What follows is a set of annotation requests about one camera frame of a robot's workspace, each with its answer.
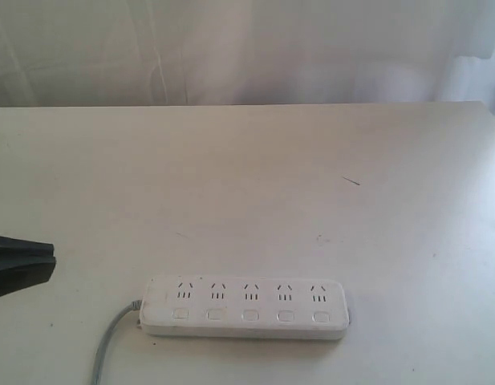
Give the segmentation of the white five-outlet power strip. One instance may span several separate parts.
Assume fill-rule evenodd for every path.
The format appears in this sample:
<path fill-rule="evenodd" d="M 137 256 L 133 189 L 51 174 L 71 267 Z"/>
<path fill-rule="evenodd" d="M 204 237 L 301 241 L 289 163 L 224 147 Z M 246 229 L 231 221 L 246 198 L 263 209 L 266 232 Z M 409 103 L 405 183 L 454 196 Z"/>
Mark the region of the white five-outlet power strip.
<path fill-rule="evenodd" d="M 161 275 L 140 308 L 153 336 L 339 340 L 349 325 L 343 287 L 324 279 Z"/>

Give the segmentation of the white backdrop curtain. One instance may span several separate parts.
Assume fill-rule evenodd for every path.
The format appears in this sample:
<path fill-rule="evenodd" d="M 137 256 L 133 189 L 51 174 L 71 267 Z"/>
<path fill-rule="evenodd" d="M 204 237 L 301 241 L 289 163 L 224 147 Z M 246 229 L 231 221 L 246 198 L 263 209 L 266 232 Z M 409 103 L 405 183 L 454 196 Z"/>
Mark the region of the white backdrop curtain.
<path fill-rule="evenodd" d="M 0 1 L 0 107 L 480 101 L 495 1 Z"/>

